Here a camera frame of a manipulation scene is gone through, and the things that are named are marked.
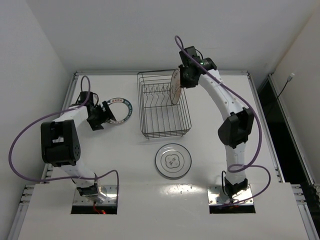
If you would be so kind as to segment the grey rimmed clear plate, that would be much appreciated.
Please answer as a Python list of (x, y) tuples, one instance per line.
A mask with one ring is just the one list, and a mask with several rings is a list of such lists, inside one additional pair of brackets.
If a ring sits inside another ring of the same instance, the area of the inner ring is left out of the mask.
[(154, 163), (161, 176), (170, 180), (178, 180), (190, 171), (192, 156), (183, 145), (168, 143), (156, 152)]

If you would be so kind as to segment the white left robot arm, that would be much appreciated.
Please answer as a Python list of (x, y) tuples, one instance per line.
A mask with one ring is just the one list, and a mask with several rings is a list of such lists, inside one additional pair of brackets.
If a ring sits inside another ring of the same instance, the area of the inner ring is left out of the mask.
[(75, 103), (53, 121), (40, 126), (41, 154), (46, 164), (63, 170), (76, 186), (79, 195), (102, 204), (107, 189), (99, 184), (98, 176), (81, 160), (81, 145), (77, 128), (88, 123), (92, 131), (103, 130), (102, 124), (114, 121), (109, 103), (94, 102), (93, 92), (82, 91)]

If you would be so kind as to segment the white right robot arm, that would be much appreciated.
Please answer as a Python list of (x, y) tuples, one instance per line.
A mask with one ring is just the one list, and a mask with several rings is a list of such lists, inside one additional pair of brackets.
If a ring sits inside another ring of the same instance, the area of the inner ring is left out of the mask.
[(159, 86), (143, 83), (142, 94), (148, 99), (162, 100), (164, 106), (176, 105), (183, 88), (203, 87), (217, 106), (223, 123), (217, 134), (226, 151), (227, 172), (222, 191), (229, 198), (248, 187), (244, 150), (252, 132), (255, 112), (244, 100), (238, 100), (223, 83), (216, 64), (209, 57), (202, 58), (194, 46), (179, 52), (182, 64), (174, 70), (169, 84)]

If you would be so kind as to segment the green rimmed white plate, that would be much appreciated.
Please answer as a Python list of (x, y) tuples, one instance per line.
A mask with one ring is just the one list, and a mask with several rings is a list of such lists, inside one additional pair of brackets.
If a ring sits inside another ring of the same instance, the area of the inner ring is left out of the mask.
[(111, 125), (121, 125), (127, 122), (133, 113), (131, 102), (123, 97), (115, 97), (106, 101), (116, 121), (107, 122)]

